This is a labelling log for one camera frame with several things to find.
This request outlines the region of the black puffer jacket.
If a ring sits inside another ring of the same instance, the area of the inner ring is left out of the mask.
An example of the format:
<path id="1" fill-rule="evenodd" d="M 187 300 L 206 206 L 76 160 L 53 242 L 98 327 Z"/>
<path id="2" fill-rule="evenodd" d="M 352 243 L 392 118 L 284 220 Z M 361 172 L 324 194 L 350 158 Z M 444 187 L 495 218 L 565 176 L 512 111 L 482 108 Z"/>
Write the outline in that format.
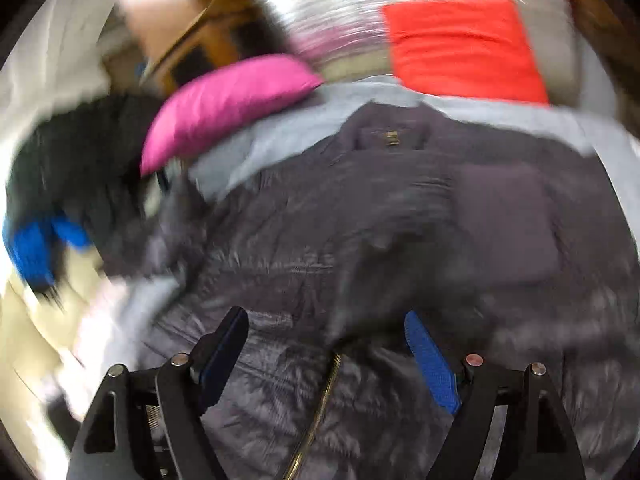
<path id="1" fill-rule="evenodd" d="M 601 159 L 557 140 L 370 102 L 333 136 L 204 203 L 181 182 L 105 249 L 178 278 L 134 337 L 157 366 L 232 307 L 250 318 L 203 418 L 232 479 L 422 479 L 451 418 L 404 336 L 547 364 L 590 479 L 639 440 L 639 258 Z"/>

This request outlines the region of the grey bed blanket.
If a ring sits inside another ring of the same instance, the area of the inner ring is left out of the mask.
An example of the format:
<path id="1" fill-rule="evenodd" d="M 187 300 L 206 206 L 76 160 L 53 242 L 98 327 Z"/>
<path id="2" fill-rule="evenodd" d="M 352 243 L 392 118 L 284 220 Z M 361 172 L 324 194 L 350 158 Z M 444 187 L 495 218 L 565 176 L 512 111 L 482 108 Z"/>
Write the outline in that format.
<path id="1" fill-rule="evenodd" d="M 137 342 L 152 318 L 184 282 L 179 260 L 186 242 L 203 236 L 194 226 L 215 200 L 279 162 L 337 135 L 363 105 L 415 108 L 470 126 L 480 140 L 492 128 L 508 140 L 552 140 L 603 166 L 633 237 L 639 235 L 639 143 L 618 122 L 566 107 L 541 107 L 427 96 L 384 78 L 328 84 L 303 102 L 259 119 L 211 148 L 149 216 L 118 228 L 101 248 L 96 294 L 78 326 L 70 362 L 88 380 L 121 362 L 134 365 Z"/>

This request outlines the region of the blue garment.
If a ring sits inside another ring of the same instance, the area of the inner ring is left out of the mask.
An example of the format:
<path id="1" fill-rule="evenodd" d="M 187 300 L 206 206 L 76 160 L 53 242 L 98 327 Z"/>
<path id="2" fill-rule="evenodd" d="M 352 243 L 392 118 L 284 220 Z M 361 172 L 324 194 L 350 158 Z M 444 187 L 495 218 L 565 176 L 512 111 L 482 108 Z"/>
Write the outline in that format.
<path id="1" fill-rule="evenodd" d="M 75 249 L 86 249 L 92 245 L 85 229 L 64 216 L 29 221 L 20 228 L 6 218 L 2 237 L 18 275 L 34 289 L 55 284 L 56 248 L 70 245 Z"/>

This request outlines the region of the dark green puffer jacket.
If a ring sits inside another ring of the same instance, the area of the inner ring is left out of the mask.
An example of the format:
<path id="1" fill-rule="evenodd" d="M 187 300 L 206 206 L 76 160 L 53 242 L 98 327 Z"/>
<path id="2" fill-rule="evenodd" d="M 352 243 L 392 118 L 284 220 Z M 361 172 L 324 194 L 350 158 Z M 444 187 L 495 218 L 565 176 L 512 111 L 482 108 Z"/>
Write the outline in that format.
<path id="1" fill-rule="evenodd" d="M 99 248 L 142 215 L 140 162 L 162 100 L 115 93 L 52 115 L 15 155 L 6 184 L 6 218 L 16 228 L 64 216 Z"/>

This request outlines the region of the magenta pillow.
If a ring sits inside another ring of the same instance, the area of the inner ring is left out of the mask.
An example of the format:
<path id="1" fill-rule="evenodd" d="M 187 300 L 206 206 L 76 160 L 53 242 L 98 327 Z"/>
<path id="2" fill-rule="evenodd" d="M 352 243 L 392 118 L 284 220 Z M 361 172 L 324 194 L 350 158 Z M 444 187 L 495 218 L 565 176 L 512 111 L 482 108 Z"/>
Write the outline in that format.
<path id="1" fill-rule="evenodd" d="M 172 94 L 146 135 L 140 174 L 190 158 L 260 118 L 306 99 L 323 84 L 306 63 L 270 54 L 224 66 Z"/>

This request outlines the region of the red pillow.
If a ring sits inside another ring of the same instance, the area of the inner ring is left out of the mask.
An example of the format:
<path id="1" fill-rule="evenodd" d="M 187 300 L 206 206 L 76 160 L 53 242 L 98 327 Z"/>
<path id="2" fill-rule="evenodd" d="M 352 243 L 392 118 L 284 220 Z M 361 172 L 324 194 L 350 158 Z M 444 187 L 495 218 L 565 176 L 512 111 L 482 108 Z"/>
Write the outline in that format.
<path id="1" fill-rule="evenodd" d="M 513 0 L 409 0 L 382 7 L 393 75 L 433 96 L 549 103 Z"/>

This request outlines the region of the brown wooden wardrobe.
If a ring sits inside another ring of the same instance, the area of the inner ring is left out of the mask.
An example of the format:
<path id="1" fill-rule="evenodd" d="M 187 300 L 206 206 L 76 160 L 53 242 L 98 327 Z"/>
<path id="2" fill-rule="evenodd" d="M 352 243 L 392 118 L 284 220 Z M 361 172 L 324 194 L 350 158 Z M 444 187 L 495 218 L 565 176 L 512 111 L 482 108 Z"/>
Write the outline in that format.
<path id="1" fill-rule="evenodd" d="M 281 50 L 256 0 L 116 0 L 146 65 L 140 84 L 171 94 L 189 80 Z"/>

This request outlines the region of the silver foil insulation mat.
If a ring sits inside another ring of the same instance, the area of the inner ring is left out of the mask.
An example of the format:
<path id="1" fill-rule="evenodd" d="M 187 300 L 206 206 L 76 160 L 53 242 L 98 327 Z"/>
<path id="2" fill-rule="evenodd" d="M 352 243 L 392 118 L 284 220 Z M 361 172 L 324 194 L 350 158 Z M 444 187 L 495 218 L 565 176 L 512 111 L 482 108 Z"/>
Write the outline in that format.
<path id="1" fill-rule="evenodd" d="M 390 72 L 382 6 L 407 0 L 255 0 L 288 50 L 329 81 Z M 568 0 L 514 0 L 550 101 L 573 106 L 579 56 Z"/>

